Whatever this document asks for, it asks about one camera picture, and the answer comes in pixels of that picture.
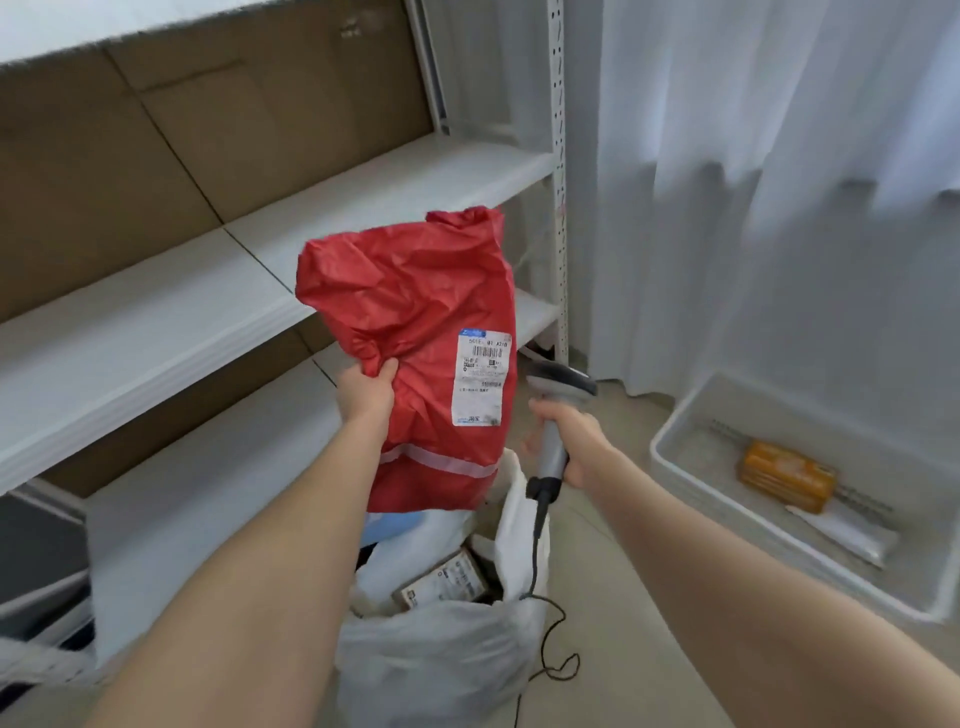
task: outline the paper label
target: paper label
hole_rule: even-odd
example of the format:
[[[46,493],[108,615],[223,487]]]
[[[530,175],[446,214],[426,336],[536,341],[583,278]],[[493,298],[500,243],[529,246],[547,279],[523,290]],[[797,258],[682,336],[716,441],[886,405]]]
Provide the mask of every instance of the paper label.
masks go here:
[[[485,594],[480,574],[473,560],[461,550],[430,573],[400,590],[400,595],[409,609],[437,601],[474,601]]]
[[[453,423],[496,427],[503,419],[503,384],[510,372],[513,336],[502,331],[464,328],[457,337],[453,378]]]

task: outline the shelf board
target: shelf board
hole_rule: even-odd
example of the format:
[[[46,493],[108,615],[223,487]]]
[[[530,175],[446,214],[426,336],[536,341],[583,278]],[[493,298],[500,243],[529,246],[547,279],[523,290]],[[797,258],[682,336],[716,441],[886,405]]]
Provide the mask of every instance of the shelf board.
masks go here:
[[[217,230],[0,325],[0,494],[309,313]]]
[[[226,228],[294,290],[307,240],[500,205],[553,172],[550,154],[432,133],[241,217]]]
[[[264,5],[263,0],[9,0],[0,3],[0,64]]]
[[[143,634],[339,427],[333,385],[308,359],[91,496],[98,665]]]
[[[526,291],[516,290],[516,347],[528,344],[537,334],[557,320],[560,307],[534,298]],[[341,372],[352,365],[356,359],[347,355],[340,344],[334,342],[318,352],[313,360],[324,374],[336,381]]]

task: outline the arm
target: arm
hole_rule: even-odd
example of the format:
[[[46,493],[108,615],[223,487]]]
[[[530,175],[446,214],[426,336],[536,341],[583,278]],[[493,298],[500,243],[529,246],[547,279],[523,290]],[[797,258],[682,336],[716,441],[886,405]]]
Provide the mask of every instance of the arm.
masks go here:
[[[347,371],[343,427],[200,567],[107,689],[88,728],[313,724],[347,609],[396,360]]]
[[[739,728],[960,725],[960,677],[900,630],[668,494],[590,415],[531,408]]]

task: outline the left hand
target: left hand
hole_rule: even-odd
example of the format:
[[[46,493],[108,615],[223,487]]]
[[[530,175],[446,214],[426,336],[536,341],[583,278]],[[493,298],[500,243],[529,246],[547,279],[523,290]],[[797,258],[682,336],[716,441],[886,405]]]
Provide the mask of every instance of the left hand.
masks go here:
[[[337,405],[344,425],[363,422],[382,443],[387,439],[390,413],[394,409],[394,377],[399,362],[387,359],[377,376],[364,376],[354,364],[340,375],[337,382]]]

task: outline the barcode scanner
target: barcode scanner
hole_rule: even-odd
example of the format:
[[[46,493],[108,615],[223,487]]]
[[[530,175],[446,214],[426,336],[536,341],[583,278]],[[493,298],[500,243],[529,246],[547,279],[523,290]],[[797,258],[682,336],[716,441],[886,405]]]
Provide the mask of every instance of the barcode scanner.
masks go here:
[[[597,383],[593,379],[554,361],[534,362],[527,373],[527,383],[545,400],[561,401],[577,408],[597,395]],[[543,424],[543,442],[540,445],[537,474],[527,481],[527,497],[537,502],[537,519],[534,521],[535,559],[536,543],[543,531],[547,509],[560,495],[560,486],[564,482],[564,470],[569,459],[564,442],[560,439],[557,423],[547,420]]]

